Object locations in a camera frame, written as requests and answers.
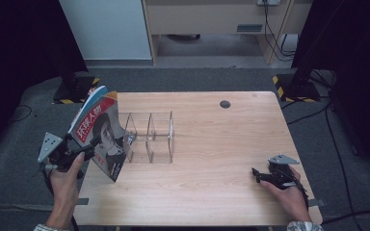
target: person on magazine cover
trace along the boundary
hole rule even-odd
[[[106,162],[110,176],[113,179],[117,179],[126,157],[126,153],[122,148],[123,137],[115,139],[110,117],[107,113],[101,114],[95,120],[92,128],[93,136],[99,135],[101,138],[99,145],[103,152],[106,153]]]

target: hand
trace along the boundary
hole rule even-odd
[[[50,174],[55,203],[46,226],[58,229],[68,229],[79,198],[77,190],[77,173],[84,162],[84,153],[74,160],[68,172],[53,170]]]
[[[292,167],[290,169],[293,171],[294,177],[300,180],[300,174]],[[294,221],[312,221],[305,205],[303,194],[296,186],[280,190],[267,181],[260,181],[260,184],[276,197],[283,210]]]

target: sleeve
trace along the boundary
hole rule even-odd
[[[292,221],[287,225],[287,231],[324,231],[321,225],[309,221]]]
[[[46,225],[44,224],[38,224],[34,231],[69,231],[68,229],[57,229],[57,228],[50,228],[50,227],[47,227]]]

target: acrylic organizer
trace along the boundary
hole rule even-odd
[[[119,120],[125,125],[126,162],[172,163],[172,112],[119,114]]]

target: white wall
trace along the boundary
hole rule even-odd
[[[60,0],[85,60],[151,60],[141,0]]]

